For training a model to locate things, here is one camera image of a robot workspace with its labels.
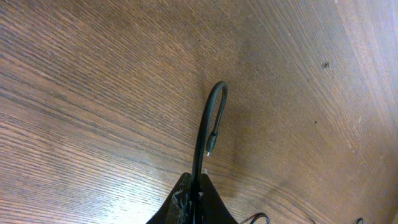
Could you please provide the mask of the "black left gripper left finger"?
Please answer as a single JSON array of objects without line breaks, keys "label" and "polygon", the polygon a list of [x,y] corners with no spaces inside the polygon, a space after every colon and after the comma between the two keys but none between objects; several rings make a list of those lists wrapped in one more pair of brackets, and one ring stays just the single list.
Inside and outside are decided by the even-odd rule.
[{"label": "black left gripper left finger", "polygon": [[191,174],[183,173],[165,202],[147,224],[186,224],[190,221]]}]

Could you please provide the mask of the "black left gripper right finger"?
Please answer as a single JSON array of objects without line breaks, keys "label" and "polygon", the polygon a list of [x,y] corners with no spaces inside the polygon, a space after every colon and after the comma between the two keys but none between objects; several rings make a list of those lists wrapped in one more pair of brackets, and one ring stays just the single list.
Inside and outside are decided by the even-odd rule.
[{"label": "black left gripper right finger", "polygon": [[200,198],[198,223],[237,224],[207,174],[201,175],[200,191],[203,195]]}]

